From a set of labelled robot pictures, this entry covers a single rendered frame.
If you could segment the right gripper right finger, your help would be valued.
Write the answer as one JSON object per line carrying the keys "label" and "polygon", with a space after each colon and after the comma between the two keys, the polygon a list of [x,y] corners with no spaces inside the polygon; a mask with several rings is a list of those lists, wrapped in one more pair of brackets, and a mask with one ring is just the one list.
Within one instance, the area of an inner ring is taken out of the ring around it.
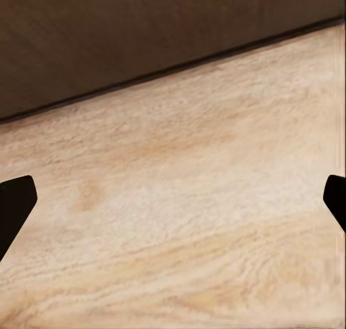
{"label": "right gripper right finger", "polygon": [[330,175],[324,188],[323,200],[346,233],[346,178]]}

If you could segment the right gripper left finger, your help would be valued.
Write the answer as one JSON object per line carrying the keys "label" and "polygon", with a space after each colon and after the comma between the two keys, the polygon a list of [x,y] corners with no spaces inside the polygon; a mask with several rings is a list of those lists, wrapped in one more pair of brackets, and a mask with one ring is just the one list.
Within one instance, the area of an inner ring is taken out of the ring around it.
{"label": "right gripper left finger", "polygon": [[37,204],[31,175],[0,183],[0,261]]}

